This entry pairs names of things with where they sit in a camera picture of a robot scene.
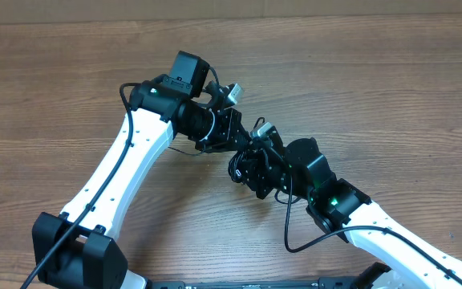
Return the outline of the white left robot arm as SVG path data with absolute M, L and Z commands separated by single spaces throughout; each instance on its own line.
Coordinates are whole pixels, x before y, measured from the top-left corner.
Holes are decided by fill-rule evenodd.
M 117 240 L 126 213 L 149 169 L 176 135 L 199 154 L 233 151 L 249 141 L 233 109 L 237 83 L 207 81 L 215 70 L 198 56 L 178 52 L 168 74 L 123 83 L 126 115 L 115 141 L 86 185 L 58 215 L 41 213 L 32 227 L 33 279 L 57 288 L 146 288 L 128 268 Z

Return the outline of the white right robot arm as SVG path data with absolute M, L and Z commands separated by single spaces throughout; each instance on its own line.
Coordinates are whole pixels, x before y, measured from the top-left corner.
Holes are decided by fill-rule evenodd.
M 410 288 L 462 288 L 462 261 L 404 228 L 360 189 L 337 178 L 314 138 L 284 145 L 276 130 L 235 143 L 229 173 L 259 198 L 271 190 L 306 200 L 306 211 L 323 236 L 299 247 L 301 252 L 332 236 L 374 255 L 383 275 L 395 272 Z

